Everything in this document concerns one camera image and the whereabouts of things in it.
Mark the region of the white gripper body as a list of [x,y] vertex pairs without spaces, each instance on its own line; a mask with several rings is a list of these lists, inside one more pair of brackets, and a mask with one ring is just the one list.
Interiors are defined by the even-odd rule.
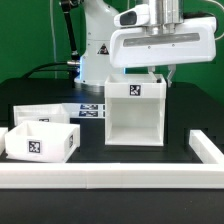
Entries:
[[134,68],[212,61],[215,30],[214,17],[186,19],[173,34],[149,35],[143,27],[119,29],[110,40],[110,62],[116,68]]

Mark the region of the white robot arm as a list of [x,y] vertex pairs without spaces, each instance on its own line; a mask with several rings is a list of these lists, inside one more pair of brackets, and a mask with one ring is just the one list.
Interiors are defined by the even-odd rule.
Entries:
[[126,68],[207,62],[215,58],[217,19],[185,14],[183,0],[135,0],[122,13],[103,0],[84,0],[86,50],[75,84],[102,92],[106,78]]

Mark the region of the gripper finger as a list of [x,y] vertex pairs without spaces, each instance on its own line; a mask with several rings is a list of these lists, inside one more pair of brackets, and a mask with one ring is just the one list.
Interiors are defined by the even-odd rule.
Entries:
[[155,72],[155,67],[154,66],[149,66],[148,67],[148,73],[149,73],[149,75],[151,76],[151,78],[153,80],[157,80],[154,72]]
[[168,87],[170,88],[172,85],[172,78],[176,72],[176,65],[169,65],[168,70],[169,70],[169,73],[167,76],[167,83],[168,83]]

